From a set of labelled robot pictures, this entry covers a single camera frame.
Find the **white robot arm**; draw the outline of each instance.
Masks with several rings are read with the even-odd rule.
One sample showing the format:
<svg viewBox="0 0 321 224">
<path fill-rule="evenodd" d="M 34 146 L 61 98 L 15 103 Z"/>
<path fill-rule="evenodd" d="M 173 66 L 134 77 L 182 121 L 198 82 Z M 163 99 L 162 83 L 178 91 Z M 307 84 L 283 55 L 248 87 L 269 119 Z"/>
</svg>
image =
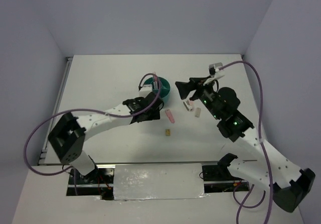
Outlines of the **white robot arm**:
<svg viewBox="0 0 321 224">
<path fill-rule="evenodd" d="M 302 170 L 278 152 L 268 141 L 263 140 L 271 165 L 268 173 L 266 159 L 253 124 L 238 110 L 240 100 L 233 89 L 222 87 L 213 90 L 217 79 L 224 76 L 220 69 L 223 65 L 210 65 L 210 76 L 190 78 L 189 82 L 176 82 L 181 99 L 194 91 L 190 100 L 199 99 L 212 116 L 220 120 L 217 127 L 225 138 L 251 153 L 257 161 L 242 161 L 241 156 L 232 153 L 224 156 L 219 162 L 221 173 L 226 176 L 239 177 L 269 190 L 269 174 L 273 176 L 273 200 L 283 210 L 293 212 L 303 198 L 310 192 L 315 174 L 310 169 Z"/>
<path fill-rule="evenodd" d="M 50 132 L 48 140 L 62 164 L 72 165 L 79 171 L 85 182 L 91 182 L 96 180 L 100 174 L 95 162 L 83 151 L 84 142 L 103 131 L 118 126 L 159 120 L 159 110 L 163 105 L 162 99 L 150 92 L 146 97 L 124 101 L 105 111 L 105 115 L 91 114 L 75 117 L 72 113 L 67 113 L 59 119 Z"/>
</svg>

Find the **white tabletop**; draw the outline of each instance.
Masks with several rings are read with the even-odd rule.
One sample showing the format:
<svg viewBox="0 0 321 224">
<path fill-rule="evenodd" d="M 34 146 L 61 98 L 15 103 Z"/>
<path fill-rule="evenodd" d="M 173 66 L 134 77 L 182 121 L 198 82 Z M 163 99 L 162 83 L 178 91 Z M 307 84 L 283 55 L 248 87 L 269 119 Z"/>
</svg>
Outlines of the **white tabletop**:
<svg viewBox="0 0 321 224">
<path fill-rule="evenodd" d="M 61 170 L 59 166 L 35 168 L 42 172 Z M 103 201 L 95 196 L 66 196 L 68 177 L 68 174 L 39 176 L 29 171 L 13 224 L 235 224 L 238 204 L 231 192 L 187 200 Z M 241 200 L 245 194 L 238 192 L 237 197 Z M 246 204 L 256 204 L 261 197 L 262 192 L 254 189 Z M 267 199 L 256 209 L 243 209 L 240 223 L 263 223 L 266 209 Z M 303 224 L 303 221 L 298 209 L 287 213 L 273 204 L 269 223 Z"/>
<path fill-rule="evenodd" d="M 167 119 L 164 110 L 161 119 L 119 127 L 101 133 L 84 144 L 84 150 L 96 163 L 145 162 L 205 162 L 217 161 L 227 153 L 242 159 L 253 157 L 225 139 L 215 120 L 202 103 L 200 118 L 187 112 L 175 87 L 175 81 L 189 77 L 208 76 L 208 66 L 241 60 L 240 55 L 84 55 L 73 58 L 63 91 L 59 111 L 71 108 L 107 110 L 128 98 L 138 96 L 141 77 L 155 71 L 171 84 L 171 96 L 165 108 L 170 108 L 175 124 Z M 220 87 L 233 88 L 241 104 L 239 110 L 257 127 L 258 111 L 251 87 L 242 64 L 226 69 L 219 80 Z M 171 136 L 165 136 L 171 129 Z M 60 163 L 48 145 L 46 164 Z"/>
</svg>

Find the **red wire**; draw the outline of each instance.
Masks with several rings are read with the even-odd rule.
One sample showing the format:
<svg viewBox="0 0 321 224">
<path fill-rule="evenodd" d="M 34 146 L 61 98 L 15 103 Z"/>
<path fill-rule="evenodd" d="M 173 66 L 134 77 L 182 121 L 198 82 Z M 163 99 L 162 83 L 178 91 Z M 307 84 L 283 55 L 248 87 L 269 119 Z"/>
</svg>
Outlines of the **red wire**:
<svg viewBox="0 0 321 224">
<path fill-rule="evenodd" d="M 108 190 L 111 190 L 111 187 L 104 181 L 104 179 L 100 176 L 101 180 L 107 185 Z"/>
</svg>

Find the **green bowl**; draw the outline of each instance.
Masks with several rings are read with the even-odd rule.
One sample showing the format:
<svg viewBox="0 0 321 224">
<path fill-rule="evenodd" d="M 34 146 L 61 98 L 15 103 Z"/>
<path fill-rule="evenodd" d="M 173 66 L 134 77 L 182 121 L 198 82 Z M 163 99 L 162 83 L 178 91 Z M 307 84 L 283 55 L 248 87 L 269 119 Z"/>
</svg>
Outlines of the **green bowl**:
<svg viewBox="0 0 321 224">
<path fill-rule="evenodd" d="M 160 97 L 161 99 L 163 100 L 164 103 L 166 103 L 168 101 L 168 99 L 170 98 L 170 90 L 171 90 L 171 85 L 170 83 L 165 79 L 165 78 L 162 78 L 162 77 L 158 77 L 162 83 L 162 87 L 160 88 L 161 91 L 160 91 Z M 144 84 L 151 84 L 152 85 L 152 90 L 154 93 L 157 93 L 157 90 L 154 89 L 154 85 L 152 83 L 152 77 L 151 78 L 148 78 Z"/>
</svg>

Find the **white wall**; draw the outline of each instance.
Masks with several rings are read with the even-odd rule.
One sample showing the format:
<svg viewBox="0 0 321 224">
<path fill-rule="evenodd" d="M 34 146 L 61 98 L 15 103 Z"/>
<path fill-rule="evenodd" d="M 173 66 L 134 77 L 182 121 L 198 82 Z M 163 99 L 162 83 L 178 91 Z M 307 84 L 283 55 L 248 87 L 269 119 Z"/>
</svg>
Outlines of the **white wall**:
<svg viewBox="0 0 321 224">
<path fill-rule="evenodd" d="M 273 0 L 246 60 L 263 81 L 269 140 L 301 167 L 316 173 L 300 210 L 306 224 L 321 223 L 321 0 Z M 257 81 L 249 71 L 258 97 Z"/>
<path fill-rule="evenodd" d="M 30 0 L 0 0 L 0 219 L 12 222 L 27 168 L 23 145 L 32 128 L 51 115 L 65 60 Z M 35 164 L 46 129 L 36 134 Z"/>
<path fill-rule="evenodd" d="M 65 55 L 244 53 L 272 0 L 33 0 Z"/>
</svg>

